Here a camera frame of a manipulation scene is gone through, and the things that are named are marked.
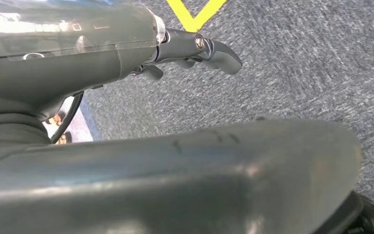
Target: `gray carpet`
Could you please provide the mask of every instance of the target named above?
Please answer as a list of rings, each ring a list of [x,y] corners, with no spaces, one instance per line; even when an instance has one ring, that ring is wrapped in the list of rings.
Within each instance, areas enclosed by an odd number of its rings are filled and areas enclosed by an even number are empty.
[[[183,2],[194,14],[206,0]],[[146,5],[181,29],[164,0]],[[232,45],[243,70],[166,65],[160,82],[128,78],[89,91],[95,135],[149,137],[259,115],[336,121],[363,142],[358,191],[374,199],[374,0],[230,0],[201,32]]]

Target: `yellow line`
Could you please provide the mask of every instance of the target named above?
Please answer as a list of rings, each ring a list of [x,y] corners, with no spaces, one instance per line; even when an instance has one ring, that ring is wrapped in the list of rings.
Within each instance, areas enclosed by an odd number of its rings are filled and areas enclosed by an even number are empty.
[[[193,17],[181,0],[167,0],[167,2],[186,31],[197,32],[199,30],[195,26]]]
[[[217,14],[217,11],[223,6],[227,0],[209,0],[199,14],[194,18],[195,26],[197,28],[203,27],[203,25],[213,15]]]

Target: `person's foot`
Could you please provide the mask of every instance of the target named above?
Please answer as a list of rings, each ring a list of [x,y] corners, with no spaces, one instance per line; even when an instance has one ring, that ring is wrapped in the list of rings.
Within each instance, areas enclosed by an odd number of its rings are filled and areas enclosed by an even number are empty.
[[[72,143],[72,136],[70,132],[65,132],[61,135],[61,138],[55,143],[55,145],[65,145]]]
[[[54,124],[56,126],[60,126],[62,121],[64,120],[65,118],[65,113],[60,111],[58,112],[58,114],[56,114],[54,117],[48,119],[47,121],[45,121],[47,124]]]

